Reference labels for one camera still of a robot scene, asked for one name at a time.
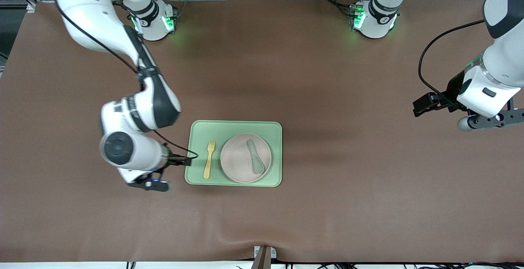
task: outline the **round beige plate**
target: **round beige plate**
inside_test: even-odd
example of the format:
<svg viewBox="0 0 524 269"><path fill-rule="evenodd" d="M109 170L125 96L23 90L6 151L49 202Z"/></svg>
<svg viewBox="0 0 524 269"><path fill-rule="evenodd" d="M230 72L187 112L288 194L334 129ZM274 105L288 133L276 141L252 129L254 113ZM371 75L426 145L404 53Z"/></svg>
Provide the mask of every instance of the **round beige plate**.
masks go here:
<svg viewBox="0 0 524 269"><path fill-rule="evenodd" d="M247 146L247 140L253 140L258 157L264 163L264 172L257 174L253 167L253 159ZM264 139L252 133L236 135L224 144L220 153L220 165L226 176L238 183L253 183L264 177L271 165L271 150Z"/></svg>

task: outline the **fork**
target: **fork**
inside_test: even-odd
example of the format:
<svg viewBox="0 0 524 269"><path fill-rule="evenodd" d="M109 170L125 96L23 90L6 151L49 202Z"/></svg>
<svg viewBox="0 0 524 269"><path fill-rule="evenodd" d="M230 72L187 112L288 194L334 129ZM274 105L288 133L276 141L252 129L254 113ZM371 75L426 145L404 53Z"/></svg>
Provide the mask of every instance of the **fork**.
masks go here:
<svg viewBox="0 0 524 269"><path fill-rule="evenodd" d="M211 140L208 144L208 161L206 161L206 167L204 168L204 179L209 179L209 173L211 172L211 157L215 151L215 140Z"/></svg>

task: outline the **brown table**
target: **brown table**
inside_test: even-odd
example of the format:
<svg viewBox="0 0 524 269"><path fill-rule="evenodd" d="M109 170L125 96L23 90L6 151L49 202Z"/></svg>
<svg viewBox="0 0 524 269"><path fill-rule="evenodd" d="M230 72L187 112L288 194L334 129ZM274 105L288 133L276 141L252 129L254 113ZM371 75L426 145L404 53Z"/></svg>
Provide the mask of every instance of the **brown table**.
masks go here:
<svg viewBox="0 0 524 269"><path fill-rule="evenodd" d="M167 193L127 187L99 155L100 108L137 89L131 71L38 4L0 80L0 261L234 260L260 244L295 262L523 261L524 127L464 133L462 113L411 108L422 49L482 4L406 0L369 40L324 0L188 3L148 43L183 107L161 133L187 145L195 120L275 120L283 180L194 186L171 167ZM482 25L443 38L427 80L444 89L490 43Z"/></svg>

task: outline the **fork handle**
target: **fork handle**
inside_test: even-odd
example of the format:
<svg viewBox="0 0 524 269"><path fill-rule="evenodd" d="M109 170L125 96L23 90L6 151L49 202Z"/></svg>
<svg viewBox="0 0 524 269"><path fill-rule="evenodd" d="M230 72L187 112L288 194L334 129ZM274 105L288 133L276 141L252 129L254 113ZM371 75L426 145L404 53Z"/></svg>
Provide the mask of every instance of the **fork handle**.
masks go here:
<svg viewBox="0 0 524 269"><path fill-rule="evenodd" d="M211 156L213 154L208 154L208 161L206 161L206 167L204 168L204 179L209 179L209 174L211 172Z"/></svg>

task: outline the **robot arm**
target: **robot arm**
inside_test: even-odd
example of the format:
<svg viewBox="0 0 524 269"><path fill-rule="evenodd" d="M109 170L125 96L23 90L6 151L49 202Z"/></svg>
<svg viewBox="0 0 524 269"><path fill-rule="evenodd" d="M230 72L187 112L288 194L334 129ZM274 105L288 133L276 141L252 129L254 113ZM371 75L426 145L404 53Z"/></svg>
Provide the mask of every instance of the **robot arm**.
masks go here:
<svg viewBox="0 0 524 269"><path fill-rule="evenodd" d="M391 28L397 11L404 0L362 0L358 5L363 6L364 13L361 20L354 26L368 38L378 39L385 36Z"/></svg>
<svg viewBox="0 0 524 269"><path fill-rule="evenodd" d="M483 16L495 41L449 82L443 95L453 104L428 93L413 103L415 116L438 106L467 111L458 122L463 131L524 121L524 111L513 108L512 100L524 86L524 2L486 0Z"/></svg>
<svg viewBox="0 0 524 269"><path fill-rule="evenodd" d="M150 0L144 1L149 2L146 13L155 9ZM100 152L103 159L118 168L129 186L167 191L170 184L153 179L151 174L162 173L169 165L189 164L190 159L172 154L165 144L145 133L172 125L180 114L180 103L144 45L142 36L118 19L112 2L56 0L67 31L77 43L107 52L86 32L108 49L129 56L137 66L136 76L143 90L102 107Z"/></svg>

